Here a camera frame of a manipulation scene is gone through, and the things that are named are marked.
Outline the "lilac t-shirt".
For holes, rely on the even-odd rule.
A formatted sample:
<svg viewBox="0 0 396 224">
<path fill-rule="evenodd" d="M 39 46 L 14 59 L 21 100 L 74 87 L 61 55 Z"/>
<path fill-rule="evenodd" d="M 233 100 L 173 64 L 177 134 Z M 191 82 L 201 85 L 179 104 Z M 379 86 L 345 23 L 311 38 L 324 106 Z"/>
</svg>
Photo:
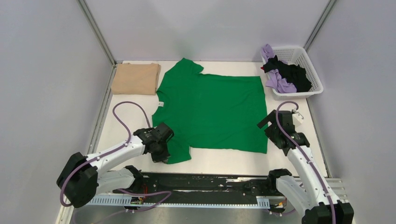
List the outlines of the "lilac t-shirt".
<svg viewBox="0 0 396 224">
<path fill-rule="evenodd" d="M 275 53 L 269 44 L 266 44 L 261 49 L 261 56 L 263 57 L 265 64 L 269 62 L 269 59 L 275 58 Z M 278 93 L 296 93 L 297 89 L 293 83 L 288 83 L 285 78 L 281 76 L 278 69 L 269 70 L 269 78 L 266 82 L 267 87 L 271 87 Z"/>
</svg>

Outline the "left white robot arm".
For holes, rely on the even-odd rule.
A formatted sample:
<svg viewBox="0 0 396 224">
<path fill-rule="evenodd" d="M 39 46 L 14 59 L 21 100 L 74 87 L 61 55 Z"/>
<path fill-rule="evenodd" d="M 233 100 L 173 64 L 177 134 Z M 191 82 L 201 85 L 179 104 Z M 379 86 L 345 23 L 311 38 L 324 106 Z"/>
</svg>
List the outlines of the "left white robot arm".
<svg viewBox="0 0 396 224">
<path fill-rule="evenodd" d="M 129 159 L 150 154 L 154 163 L 167 162 L 170 157 L 167 143 L 174 132 L 165 123 L 135 132 L 127 130 L 127 133 L 128 137 L 113 148 L 88 155 L 77 152 L 70 156 L 56 181 L 63 206 L 80 208 L 96 195 L 114 190 L 139 192 L 143 187 L 143 175 L 136 167 L 128 165 L 113 170 Z"/>
</svg>

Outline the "black t-shirt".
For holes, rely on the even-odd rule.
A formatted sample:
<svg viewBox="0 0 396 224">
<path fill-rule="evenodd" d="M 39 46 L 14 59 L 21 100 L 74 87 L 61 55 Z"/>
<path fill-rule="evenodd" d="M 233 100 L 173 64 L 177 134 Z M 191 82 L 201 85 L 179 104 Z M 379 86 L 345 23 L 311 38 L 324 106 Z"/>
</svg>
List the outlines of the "black t-shirt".
<svg viewBox="0 0 396 224">
<path fill-rule="evenodd" d="M 277 56 L 269 59 L 267 64 L 264 64 L 264 72 L 268 73 L 269 70 L 278 69 L 279 73 L 288 83 L 293 83 L 297 89 L 297 92 L 308 92 L 312 83 L 306 76 L 306 69 L 299 65 L 288 65 L 283 61 L 280 61 Z"/>
</svg>

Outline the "green t-shirt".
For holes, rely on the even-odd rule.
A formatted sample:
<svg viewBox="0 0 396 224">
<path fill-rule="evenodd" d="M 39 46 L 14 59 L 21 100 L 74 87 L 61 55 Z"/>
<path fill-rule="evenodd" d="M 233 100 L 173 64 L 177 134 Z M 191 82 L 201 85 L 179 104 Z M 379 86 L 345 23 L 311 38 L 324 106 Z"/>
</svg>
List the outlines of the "green t-shirt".
<svg viewBox="0 0 396 224">
<path fill-rule="evenodd" d="M 165 123 L 169 164 L 191 159 L 191 148 L 267 153 L 268 138 L 257 124 L 267 113 L 259 76 L 205 74 L 203 66 L 181 59 L 165 72 L 157 89 L 154 126 Z"/>
</svg>

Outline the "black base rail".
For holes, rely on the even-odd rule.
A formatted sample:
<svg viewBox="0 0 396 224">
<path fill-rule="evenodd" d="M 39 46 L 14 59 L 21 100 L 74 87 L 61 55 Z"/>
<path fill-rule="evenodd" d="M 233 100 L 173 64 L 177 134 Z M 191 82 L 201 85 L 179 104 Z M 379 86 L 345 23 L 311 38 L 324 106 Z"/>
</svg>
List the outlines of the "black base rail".
<svg viewBox="0 0 396 224">
<path fill-rule="evenodd" d="M 145 203 L 164 198 L 159 192 L 170 191 L 165 203 L 190 205 L 257 205 L 269 199 L 271 207 L 286 206 L 288 200 L 274 189 L 265 175 L 210 175 L 144 172 L 127 192 L 146 193 Z"/>
</svg>

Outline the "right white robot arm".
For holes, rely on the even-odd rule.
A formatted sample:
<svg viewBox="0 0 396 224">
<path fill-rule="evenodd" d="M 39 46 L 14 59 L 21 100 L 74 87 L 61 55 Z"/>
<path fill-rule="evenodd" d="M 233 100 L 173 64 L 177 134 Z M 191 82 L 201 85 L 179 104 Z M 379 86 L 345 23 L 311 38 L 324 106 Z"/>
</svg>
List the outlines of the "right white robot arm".
<svg viewBox="0 0 396 224">
<path fill-rule="evenodd" d="M 269 172 L 267 190 L 273 195 L 283 194 L 303 224 L 351 224 L 354 210 L 319 173 L 308 139 L 295 130 L 297 114 L 297 111 L 273 110 L 257 125 L 283 151 L 301 180 L 298 184 L 285 168 L 274 169 Z"/>
</svg>

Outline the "white plastic basket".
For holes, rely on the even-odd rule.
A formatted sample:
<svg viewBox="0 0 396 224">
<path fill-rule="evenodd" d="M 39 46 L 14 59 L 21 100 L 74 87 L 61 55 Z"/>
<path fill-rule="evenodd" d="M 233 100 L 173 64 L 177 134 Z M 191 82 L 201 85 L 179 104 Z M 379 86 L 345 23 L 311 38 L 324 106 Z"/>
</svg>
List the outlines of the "white plastic basket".
<svg viewBox="0 0 396 224">
<path fill-rule="evenodd" d="M 282 46 L 282 47 L 272 47 L 275 55 L 280 61 L 291 65 L 299 65 L 306 69 L 306 76 L 311 81 L 312 87 L 308 92 L 298 92 L 298 93 L 278 93 L 273 88 L 269 87 L 273 93 L 274 100 L 295 100 L 308 98 L 314 94 L 320 94 L 323 92 L 322 83 L 306 53 L 306 51 L 299 46 Z"/>
</svg>

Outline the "folded beige t-shirt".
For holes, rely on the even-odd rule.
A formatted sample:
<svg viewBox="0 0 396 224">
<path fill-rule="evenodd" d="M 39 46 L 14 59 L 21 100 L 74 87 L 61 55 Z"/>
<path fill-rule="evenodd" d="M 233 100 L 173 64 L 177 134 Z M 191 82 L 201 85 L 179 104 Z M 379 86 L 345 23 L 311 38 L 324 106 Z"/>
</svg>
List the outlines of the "folded beige t-shirt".
<svg viewBox="0 0 396 224">
<path fill-rule="evenodd" d="M 111 92 L 113 95 L 155 95 L 160 71 L 157 63 L 119 64 Z"/>
</svg>

